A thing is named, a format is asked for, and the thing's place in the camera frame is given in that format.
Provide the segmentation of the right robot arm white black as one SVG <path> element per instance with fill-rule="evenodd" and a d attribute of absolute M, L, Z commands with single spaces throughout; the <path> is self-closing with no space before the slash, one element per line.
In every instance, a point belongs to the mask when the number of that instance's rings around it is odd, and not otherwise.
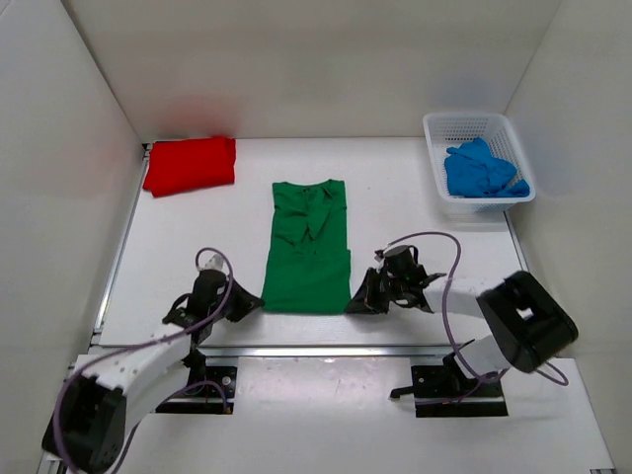
<path fill-rule="evenodd" d="M 442 382 L 454 395 L 511 368 L 535 372 L 579 336 L 572 318 L 529 272 L 515 272 L 487 288 L 481 281 L 427 273 L 412 245 L 378 251 L 376 257 L 380 265 L 366 271 L 345 312 L 386 314 L 396 305 L 439 314 L 452 346 L 442 361 Z M 458 345 L 449 312 L 484 320 L 491 334 Z"/>

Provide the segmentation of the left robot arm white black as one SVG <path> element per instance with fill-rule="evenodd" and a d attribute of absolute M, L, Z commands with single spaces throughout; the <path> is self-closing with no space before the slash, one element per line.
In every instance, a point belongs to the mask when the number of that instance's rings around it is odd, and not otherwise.
<path fill-rule="evenodd" d="M 95 357 L 64 383 L 41 440 L 42 449 L 74 472 L 115 473 L 144 417 L 172 398 L 199 394 L 230 404 L 220 380 L 206 375 L 198 347 L 221 320 L 237 323 L 264 301 L 232 276 L 202 270 L 150 339 Z"/>

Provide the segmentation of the green t shirt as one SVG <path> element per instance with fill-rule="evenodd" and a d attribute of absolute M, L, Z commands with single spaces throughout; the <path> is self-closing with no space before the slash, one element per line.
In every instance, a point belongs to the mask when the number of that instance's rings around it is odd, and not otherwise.
<path fill-rule="evenodd" d="M 336 315 L 351 300 L 346 184 L 274 183 L 262 298 L 270 313 Z"/>

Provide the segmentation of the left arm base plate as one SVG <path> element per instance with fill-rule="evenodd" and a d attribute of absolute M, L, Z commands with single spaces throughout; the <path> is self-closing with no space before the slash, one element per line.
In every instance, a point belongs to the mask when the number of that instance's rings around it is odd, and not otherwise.
<path fill-rule="evenodd" d="M 157 414 L 232 415 L 236 397 L 236 358 L 208 358 L 190 372 L 184 388 L 159 405 Z"/>

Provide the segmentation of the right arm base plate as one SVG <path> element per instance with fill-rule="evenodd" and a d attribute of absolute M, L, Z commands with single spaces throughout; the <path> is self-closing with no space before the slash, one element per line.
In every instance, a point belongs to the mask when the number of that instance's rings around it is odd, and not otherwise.
<path fill-rule="evenodd" d="M 409 397 L 420 418 L 499 418 L 509 414 L 500 378 L 501 371 L 484 375 L 486 382 L 457 371 L 447 346 L 396 346 L 396 356 L 410 361 L 411 381 L 391 390 L 389 399 Z"/>

